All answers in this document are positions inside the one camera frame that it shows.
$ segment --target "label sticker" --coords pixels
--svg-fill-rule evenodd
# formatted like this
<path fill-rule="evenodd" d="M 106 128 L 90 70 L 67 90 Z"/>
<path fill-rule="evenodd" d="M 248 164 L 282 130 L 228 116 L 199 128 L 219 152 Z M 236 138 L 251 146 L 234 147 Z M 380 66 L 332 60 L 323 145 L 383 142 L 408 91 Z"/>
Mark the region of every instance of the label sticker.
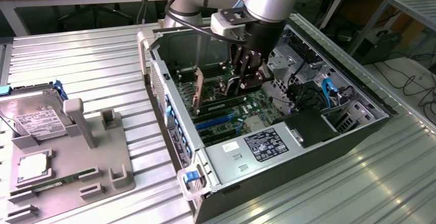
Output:
<path fill-rule="evenodd" d="M 54 109 L 15 116 L 15 120 L 34 136 L 44 136 L 66 130 Z"/>
<path fill-rule="evenodd" d="M 290 151 L 274 128 L 246 137 L 244 140 L 259 162 Z"/>
<path fill-rule="evenodd" d="M 222 104 L 222 105 L 208 108 L 208 111 L 215 110 L 218 108 L 223 108 L 223 107 L 226 107 L 226 104 Z"/>
<path fill-rule="evenodd" d="M 223 149 L 224 149 L 224 152 L 228 153 L 230 151 L 235 150 L 235 149 L 239 149 L 239 145 L 238 145 L 238 142 L 234 141 L 231 143 L 227 143 L 226 145 L 223 145 Z"/>

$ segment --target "blue cable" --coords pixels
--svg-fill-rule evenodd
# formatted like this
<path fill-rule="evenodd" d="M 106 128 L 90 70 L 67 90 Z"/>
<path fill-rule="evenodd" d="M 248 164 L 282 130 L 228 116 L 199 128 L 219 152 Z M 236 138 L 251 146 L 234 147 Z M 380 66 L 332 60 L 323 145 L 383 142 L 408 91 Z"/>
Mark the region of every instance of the blue cable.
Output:
<path fill-rule="evenodd" d="M 330 89 L 331 89 L 332 91 L 335 91 L 335 92 L 338 92 L 338 88 L 335 87 L 334 82 L 332 82 L 332 80 L 331 80 L 330 78 L 326 78 L 326 79 L 323 80 L 323 84 L 322 84 L 322 86 L 323 86 L 323 93 L 324 93 L 324 96 L 326 96 L 326 99 L 327 99 L 327 103 L 328 103 L 328 108 L 332 108 L 332 104 L 331 104 L 331 102 L 330 102 L 330 95 L 328 95 L 327 86 L 328 86 Z"/>

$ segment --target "green circuit board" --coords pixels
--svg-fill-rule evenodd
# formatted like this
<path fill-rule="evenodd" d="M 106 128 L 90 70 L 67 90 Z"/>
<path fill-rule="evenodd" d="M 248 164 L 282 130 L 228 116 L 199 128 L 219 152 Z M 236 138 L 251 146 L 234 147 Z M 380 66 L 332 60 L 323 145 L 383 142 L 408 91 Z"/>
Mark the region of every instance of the green circuit board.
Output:
<path fill-rule="evenodd" d="M 196 82 L 176 83 L 179 94 L 196 126 L 214 122 L 224 117 L 231 117 L 227 122 L 198 129 L 202 140 L 207 146 L 252 132 L 254 127 L 250 127 L 246 122 L 248 118 L 251 118 L 250 121 L 256 118 L 256 120 L 262 121 L 258 125 L 264 125 L 264 127 L 267 127 L 272 124 L 274 120 L 282 116 L 282 113 L 263 90 L 236 97 L 227 97 L 222 93 L 220 83 L 227 84 L 227 80 L 231 77 L 230 73 L 224 72 L 220 76 L 204 79 L 202 92 L 203 104 L 200 108 L 210 108 L 214 109 L 214 111 L 208 112 L 207 109 L 203 109 L 206 112 L 200 113 L 199 116 L 195 114 L 192 108 Z"/>

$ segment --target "motherboard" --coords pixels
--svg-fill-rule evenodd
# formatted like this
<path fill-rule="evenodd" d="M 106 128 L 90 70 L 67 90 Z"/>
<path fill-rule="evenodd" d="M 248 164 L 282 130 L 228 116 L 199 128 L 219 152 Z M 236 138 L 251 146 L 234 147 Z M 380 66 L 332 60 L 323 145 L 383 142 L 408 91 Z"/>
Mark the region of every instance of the motherboard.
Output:
<path fill-rule="evenodd" d="M 231 137 L 272 125 L 282 113 L 263 90 L 239 96 L 223 93 L 224 84 L 234 77 L 227 66 L 215 65 L 203 70 L 206 79 L 199 113 L 195 113 L 192 106 L 196 94 L 196 78 L 192 70 L 178 72 L 176 87 L 202 140 L 206 146 L 211 146 Z"/>

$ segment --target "blue latch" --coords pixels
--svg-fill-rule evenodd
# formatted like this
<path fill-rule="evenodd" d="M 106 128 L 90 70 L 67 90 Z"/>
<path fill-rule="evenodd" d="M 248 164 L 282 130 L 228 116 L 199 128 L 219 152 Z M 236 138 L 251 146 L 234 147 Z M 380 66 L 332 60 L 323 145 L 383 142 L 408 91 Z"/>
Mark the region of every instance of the blue latch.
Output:
<path fill-rule="evenodd" d="M 171 107 L 171 105 L 167 107 L 167 116 L 170 116 L 170 114 L 171 114 L 171 112 L 172 112 L 172 107 Z"/>
<path fill-rule="evenodd" d="M 186 183 L 194 182 L 194 181 L 199 180 L 199 178 L 200 178 L 200 175 L 196 170 L 187 172 L 183 176 L 183 180 Z"/>
<path fill-rule="evenodd" d="M 0 95 L 10 95 L 11 94 L 11 86 L 0 86 Z"/>
<path fill-rule="evenodd" d="M 63 98 L 63 100 L 68 100 L 68 96 L 64 91 L 64 86 L 59 80 L 55 81 L 54 86 L 58 88 L 58 90 L 60 92 L 60 97 Z"/>

